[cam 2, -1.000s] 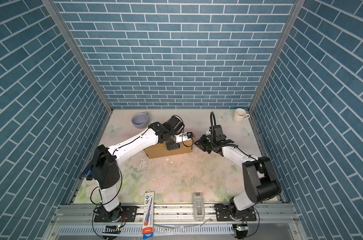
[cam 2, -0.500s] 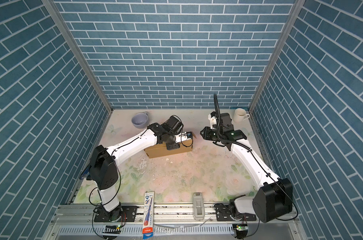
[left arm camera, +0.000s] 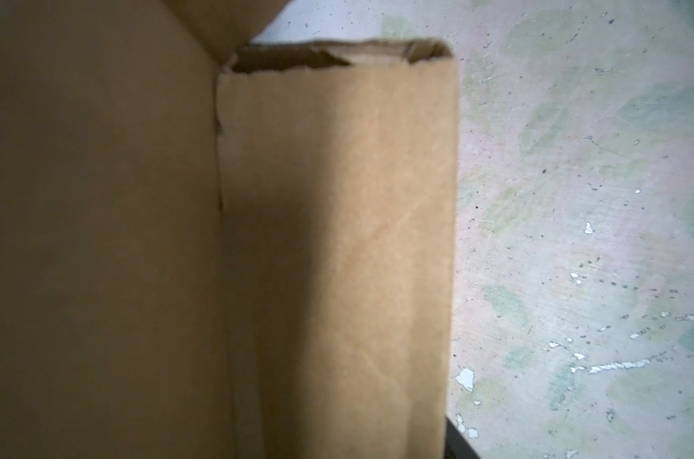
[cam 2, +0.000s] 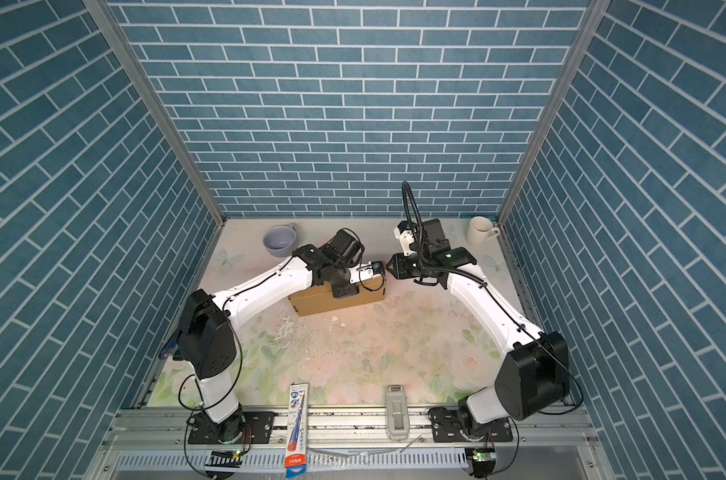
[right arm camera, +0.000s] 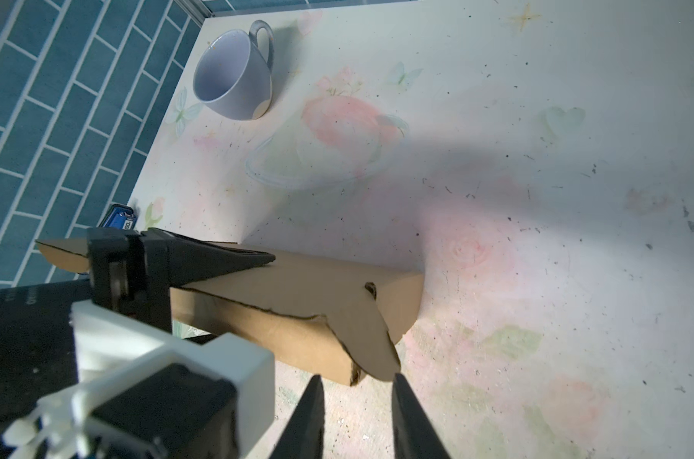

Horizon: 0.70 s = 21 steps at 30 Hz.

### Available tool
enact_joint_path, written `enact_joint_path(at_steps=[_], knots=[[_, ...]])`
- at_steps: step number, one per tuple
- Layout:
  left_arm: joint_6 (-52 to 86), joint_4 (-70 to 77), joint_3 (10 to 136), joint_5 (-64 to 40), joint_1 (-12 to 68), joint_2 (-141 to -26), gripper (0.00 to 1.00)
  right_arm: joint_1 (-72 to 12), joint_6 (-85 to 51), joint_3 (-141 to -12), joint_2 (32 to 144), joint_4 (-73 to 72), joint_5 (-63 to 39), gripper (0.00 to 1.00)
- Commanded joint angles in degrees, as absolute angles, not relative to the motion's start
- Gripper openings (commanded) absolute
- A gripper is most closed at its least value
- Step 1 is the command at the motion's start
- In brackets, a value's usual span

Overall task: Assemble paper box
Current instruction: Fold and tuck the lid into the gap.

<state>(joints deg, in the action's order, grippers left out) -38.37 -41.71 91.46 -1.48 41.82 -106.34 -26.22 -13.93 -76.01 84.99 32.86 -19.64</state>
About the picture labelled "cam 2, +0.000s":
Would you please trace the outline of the brown cardboard box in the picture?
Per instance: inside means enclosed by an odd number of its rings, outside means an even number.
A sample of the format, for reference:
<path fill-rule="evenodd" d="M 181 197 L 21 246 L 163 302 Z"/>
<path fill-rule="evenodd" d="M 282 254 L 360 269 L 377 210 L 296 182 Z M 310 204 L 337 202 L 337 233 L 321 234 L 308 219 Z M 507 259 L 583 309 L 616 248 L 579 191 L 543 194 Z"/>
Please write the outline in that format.
<path fill-rule="evenodd" d="M 288 297 L 295 312 L 300 317 L 327 313 L 371 303 L 385 298 L 386 287 L 381 276 L 364 280 L 358 284 L 359 291 L 345 298 L 335 298 L 329 284 L 313 286 Z"/>

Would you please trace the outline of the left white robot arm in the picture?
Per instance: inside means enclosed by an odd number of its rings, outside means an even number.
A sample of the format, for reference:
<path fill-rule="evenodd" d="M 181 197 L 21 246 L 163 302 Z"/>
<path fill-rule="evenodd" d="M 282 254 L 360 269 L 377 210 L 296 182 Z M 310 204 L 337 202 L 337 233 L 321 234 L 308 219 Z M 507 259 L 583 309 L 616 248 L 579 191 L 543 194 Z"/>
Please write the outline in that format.
<path fill-rule="evenodd" d="M 231 365 L 243 359 L 238 329 L 273 304 L 314 286 L 329 285 L 344 297 L 358 292 L 363 280 L 365 247 L 347 229 L 321 246 L 303 245 L 274 268 L 234 287 L 191 293 L 182 308 L 176 333 L 181 359 L 191 365 L 202 412 L 216 426 L 235 427 L 242 408 L 235 393 Z"/>

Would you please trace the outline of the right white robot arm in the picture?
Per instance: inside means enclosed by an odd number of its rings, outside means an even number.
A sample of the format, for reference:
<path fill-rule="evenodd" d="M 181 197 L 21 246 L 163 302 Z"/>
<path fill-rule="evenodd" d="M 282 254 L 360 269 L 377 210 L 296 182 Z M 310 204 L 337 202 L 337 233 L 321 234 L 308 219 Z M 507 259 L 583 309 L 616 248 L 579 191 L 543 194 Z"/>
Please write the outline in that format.
<path fill-rule="evenodd" d="M 439 220 L 403 220 L 394 228 L 402 251 L 386 265 L 398 280 L 440 286 L 474 315 L 503 354 L 493 383 L 459 400 L 463 433 L 478 439 L 497 420 L 523 420 L 570 393 L 563 336 L 546 333 L 515 309 L 463 247 L 453 248 Z"/>

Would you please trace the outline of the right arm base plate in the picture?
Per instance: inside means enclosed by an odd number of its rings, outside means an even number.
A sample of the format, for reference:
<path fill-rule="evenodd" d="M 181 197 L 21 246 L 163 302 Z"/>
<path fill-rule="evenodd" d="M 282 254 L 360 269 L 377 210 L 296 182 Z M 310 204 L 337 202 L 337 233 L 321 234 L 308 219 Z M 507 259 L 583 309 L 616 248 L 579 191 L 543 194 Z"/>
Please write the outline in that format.
<path fill-rule="evenodd" d="M 464 408 L 449 409 L 442 406 L 427 411 L 433 441 L 436 443 L 458 442 L 511 442 L 513 434 L 507 419 L 478 423 Z"/>

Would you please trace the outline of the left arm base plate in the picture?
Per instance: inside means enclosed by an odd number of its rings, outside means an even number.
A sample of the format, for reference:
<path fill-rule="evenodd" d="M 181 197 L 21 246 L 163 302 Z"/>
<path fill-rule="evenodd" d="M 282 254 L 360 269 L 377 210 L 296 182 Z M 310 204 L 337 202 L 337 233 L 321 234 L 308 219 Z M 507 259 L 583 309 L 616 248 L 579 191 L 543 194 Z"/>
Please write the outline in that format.
<path fill-rule="evenodd" d="M 238 411 L 221 423 L 205 412 L 195 412 L 188 421 L 187 442 L 193 445 L 267 444 L 276 414 L 271 411 Z"/>

